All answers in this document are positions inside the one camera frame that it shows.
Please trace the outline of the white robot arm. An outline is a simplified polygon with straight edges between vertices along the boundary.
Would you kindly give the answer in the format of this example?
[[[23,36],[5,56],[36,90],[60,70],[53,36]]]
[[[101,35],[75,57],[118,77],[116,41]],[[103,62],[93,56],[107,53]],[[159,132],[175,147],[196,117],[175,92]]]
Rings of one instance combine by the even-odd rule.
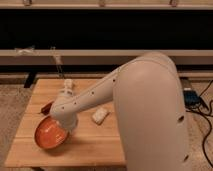
[[[170,57],[145,53],[80,94],[63,92],[50,114],[68,131],[77,114],[114,104],[127,171],[192,171],[182,85]]]

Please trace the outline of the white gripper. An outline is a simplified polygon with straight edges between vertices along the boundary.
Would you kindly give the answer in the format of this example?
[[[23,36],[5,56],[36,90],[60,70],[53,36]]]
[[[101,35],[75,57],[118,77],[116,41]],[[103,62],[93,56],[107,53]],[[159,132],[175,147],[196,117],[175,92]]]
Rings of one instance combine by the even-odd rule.
[[[76,115],[56,117],[56,120],[59,122],[60,126],[68,132],[73,132],[78,125],[78,117]]]

